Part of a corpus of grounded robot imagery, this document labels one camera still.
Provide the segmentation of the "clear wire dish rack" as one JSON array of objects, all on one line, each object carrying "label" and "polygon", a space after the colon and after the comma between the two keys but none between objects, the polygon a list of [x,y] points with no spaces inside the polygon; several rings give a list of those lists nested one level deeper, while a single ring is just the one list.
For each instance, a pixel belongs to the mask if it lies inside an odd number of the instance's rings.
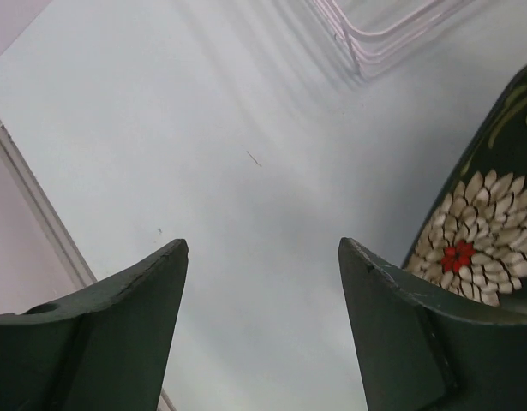
[{"label": "clear wire dish rack", "polygon": [[354,74],[374,78],[437,36],[472,1],[316,1]]}]

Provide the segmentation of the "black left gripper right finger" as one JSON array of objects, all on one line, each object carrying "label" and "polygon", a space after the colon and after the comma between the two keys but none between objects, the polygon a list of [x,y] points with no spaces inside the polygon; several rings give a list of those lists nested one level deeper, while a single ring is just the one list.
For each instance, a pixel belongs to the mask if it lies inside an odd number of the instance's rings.
[{"label": "black left gripper right finger", "polygon": [[343,238],[338,260],[371,410],[527,410],[527,295],[499,307]]}]

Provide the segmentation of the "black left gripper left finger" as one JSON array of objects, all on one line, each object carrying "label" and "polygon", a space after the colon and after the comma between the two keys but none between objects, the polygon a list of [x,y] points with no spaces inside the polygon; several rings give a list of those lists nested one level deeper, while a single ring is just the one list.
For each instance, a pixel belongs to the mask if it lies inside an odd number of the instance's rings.
[{"label": "black left gripper left finger", "polygon": [[0,410],[154,410],[188,268],[174,240],[22,314],[0,314]]}]

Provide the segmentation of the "black floral square plate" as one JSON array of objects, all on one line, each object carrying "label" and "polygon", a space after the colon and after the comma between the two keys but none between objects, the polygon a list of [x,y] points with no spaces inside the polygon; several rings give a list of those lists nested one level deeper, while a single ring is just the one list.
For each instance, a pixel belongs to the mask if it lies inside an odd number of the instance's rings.
[{"label": "black floral square plate", "polygon": [[527,313],[527,64],[449,175],[403,268],[466,299]]}]

